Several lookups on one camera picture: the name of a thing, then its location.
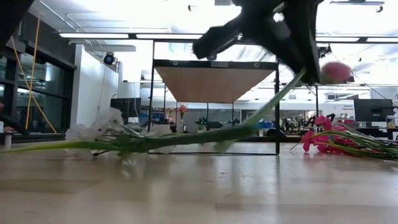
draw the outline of ceiling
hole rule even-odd
[[[204,33],[237,16],[240,7],[224,6],[230,0],[36,0],[31,13],[59,32],[153,32]],[[324,0],[318,7],[317,33],[323,35],[396,35],[398,1],[384,0],[383,11],[374,6],[338,6]],[[143,70],[150,69],[152,44],[144,40],[99,40],[92,45],[130,45],[148,52]],[[190,44],[158,43],[156,58],[196,60]],[[332,54],[321,60],[340,60],[356,71],[359,83],[398,83],[398,45],[331,44]],[[219,54],[217,60],[272,61],[258,46],[236,45]],[[293,74],[280,67],[281,82]],[[264,82],[271,82],[269,75]]]

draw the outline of window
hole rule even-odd
[[[21,55],[21,64],[24,69],[24,73],[27,82],[30,83],[32,76],[33,67],[33,56],[29,54]],[[68,95],[68,72],[52,65],[44,60],[36,58],[35,68],[33,74],[33,84],[34,90],[42,90],[48,93],[56,95]],[[19,74],[18,84],[20,86],[26,86],[24,76],[22,73]]]
[[[25,126],[27,119],[27,108],[29,102],[29,91],[18,88],[17,105],[15,117]],[[40,109],[44,112],[51,125],[57,131],[64,131],[69,125],[68,101],[63,98],[48,96],[42,93],[32,92],[39,103]],[[30,103],[29,111],[29,131],[51,133],[53,132],[48,122],[38,109],[34,100]]]
[[[16,62],[0,55],[0,78],[14,80],[16,72]]]

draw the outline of wooden board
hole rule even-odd
[[[273,70],[156,67],[178,102],[233,103]]]

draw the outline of computer monitor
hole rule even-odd
[[[111,99],[111,107],[122,111],[125,123],[129,118],[138,118],[141,113],[141,98],[117,98]]]
[[[355,121],[385,122],[394,115],[392,100],[354,99]]]

